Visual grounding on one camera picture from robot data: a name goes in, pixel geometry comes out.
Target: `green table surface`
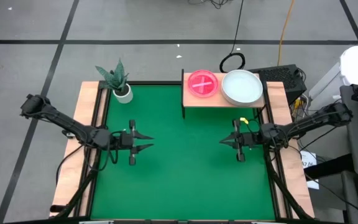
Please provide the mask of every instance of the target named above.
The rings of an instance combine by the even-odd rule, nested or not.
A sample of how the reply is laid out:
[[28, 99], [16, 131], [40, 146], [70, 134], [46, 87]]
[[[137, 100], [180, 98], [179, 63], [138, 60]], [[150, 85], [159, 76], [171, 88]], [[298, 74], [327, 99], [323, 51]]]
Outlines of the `green table surface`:
[[[274, 220], [262, 146], [244, 148], [246, 162], [219, 141], [233, 131], [231, 120], [253, 117], [249, 108], [186, 108], [181, 115], [180, 86], [132, 86], [128, 104], [111, 97], [106, 124], [128, 128], [154, 140], [130, 166], [129, 151], [119, 151], [98, 174], [92, 219]], [[251, 122], [251, 129], [258, 125]], [[101, 165], [106, 159], [102, 153]]]

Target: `white plate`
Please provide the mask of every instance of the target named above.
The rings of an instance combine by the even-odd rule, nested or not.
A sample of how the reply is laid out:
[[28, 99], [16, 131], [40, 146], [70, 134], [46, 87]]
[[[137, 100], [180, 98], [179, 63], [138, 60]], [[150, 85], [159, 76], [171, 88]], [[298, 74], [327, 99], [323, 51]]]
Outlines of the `white plate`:
[[247, 106], [262, 96], [262, 82], [252, 72], [233, 70], [223, 77], [222, 93], [230, 103]]

